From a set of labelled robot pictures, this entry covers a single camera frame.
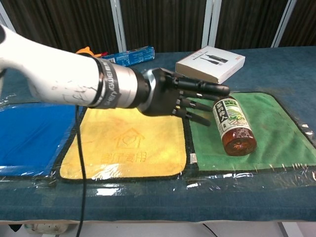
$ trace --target bottle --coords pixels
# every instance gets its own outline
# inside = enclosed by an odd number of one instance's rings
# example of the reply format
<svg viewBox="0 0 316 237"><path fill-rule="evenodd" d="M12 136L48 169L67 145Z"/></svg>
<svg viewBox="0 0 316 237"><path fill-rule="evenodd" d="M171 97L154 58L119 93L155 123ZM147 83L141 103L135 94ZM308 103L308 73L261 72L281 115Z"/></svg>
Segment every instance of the bottle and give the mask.
<svg viewBox="0 0 316 237"><path fill-rule="evenodd" d="M235 98L227 96L215 101L213 114L228 155L244 156L256 149L257 141Z"/></svg>

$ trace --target table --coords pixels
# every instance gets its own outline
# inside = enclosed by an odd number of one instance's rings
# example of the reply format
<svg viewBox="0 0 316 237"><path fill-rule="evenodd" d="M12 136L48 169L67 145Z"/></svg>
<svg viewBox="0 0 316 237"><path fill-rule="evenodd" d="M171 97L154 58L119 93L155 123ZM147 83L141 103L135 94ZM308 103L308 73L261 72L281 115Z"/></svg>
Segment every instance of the table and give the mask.
<svg viewBox="0 0 316 237"><path fill-rule="evenodd" d="M246 56L244 67L229 78L233 91L265 91L276 96L301 121L316 131L316 46L232 50ZM138 70L163 67L188 52L157 53ZM2 99L32 101L24 76L9 71ZM78 220L81 184L58 182L55 187L26 187L25 180L0 183L0 220ZM90 184L87 221L316 221L316 187L243 192L205 192L186 188L182 180Z"/></svg>

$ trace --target floor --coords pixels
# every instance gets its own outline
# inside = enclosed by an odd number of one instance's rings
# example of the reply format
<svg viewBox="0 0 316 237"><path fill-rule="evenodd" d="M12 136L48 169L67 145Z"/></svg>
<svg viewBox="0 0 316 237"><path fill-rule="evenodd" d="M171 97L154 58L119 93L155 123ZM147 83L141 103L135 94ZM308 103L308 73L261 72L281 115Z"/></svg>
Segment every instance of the floor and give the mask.
<svg viewBox="0 0 316 237"><path fill-rule="evenodd" d="M208 227L218 237L283 237L277 222L212 222ZM297 223L302 237L316 236L316 223ZM66 233L60 237L75 237L77 225L70 225ZM173 223L173 224L84 224L81 237L214 237L202 224ZM0 237L41 237L31 235L22 227L13 232L8 225L0 225ZM299 237L294 232L289 237Z"/></svg>

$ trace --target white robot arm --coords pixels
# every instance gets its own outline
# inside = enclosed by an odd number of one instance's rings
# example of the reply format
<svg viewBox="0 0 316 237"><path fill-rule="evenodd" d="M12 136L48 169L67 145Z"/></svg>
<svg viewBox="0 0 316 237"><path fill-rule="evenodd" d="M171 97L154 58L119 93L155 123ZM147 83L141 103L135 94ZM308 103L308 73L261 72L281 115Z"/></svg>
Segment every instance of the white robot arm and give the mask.
<svg viewBox="0 0 316 237"><path fill-rule="evenodd" d="M216 100L230 93L227 86L165 69L141 74L108 60L48 47L0 25L0 94L6 68L25 74L32 95L41 101L97 109L137 107L147 116L174 115L204 125L209 121L185 107L211 108L186 97Z"/></svg>

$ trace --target green towel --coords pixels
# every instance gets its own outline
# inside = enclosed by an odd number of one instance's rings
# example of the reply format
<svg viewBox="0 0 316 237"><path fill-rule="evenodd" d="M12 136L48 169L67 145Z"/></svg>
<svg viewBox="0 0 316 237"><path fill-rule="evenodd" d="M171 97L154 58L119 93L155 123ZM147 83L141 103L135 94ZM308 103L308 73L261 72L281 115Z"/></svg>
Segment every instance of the green towel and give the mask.
<svg viewBox="0 0 316 237"><path fill-rule="evenodd" d="M191 122L197 164L201 171L259 170L315 165L316 149L274 97L266 93L233 93L257 140L257 149L246 156L231 157L224 151L213 113L208 128ZM213 105L212 101L199 102Z"/></svg>

